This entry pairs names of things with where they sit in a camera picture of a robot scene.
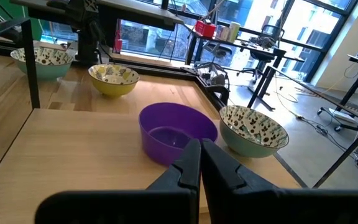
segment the wall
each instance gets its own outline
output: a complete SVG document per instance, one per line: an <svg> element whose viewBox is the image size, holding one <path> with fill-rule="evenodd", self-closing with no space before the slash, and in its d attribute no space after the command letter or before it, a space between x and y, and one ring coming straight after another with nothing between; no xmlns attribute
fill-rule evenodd
<svg viewBox="0 0 358 224"><path fill-rule="evenodd" d="M352 62L348 61L347 54L355 55L356 53L358 53L358 3L311 84L322 88L330 88L335 84L333 90L347 91L355 81L355 79L343 78L345 69L352 65ZM358 64L348 70L347 76L353 77L357 70Z"/></svg>

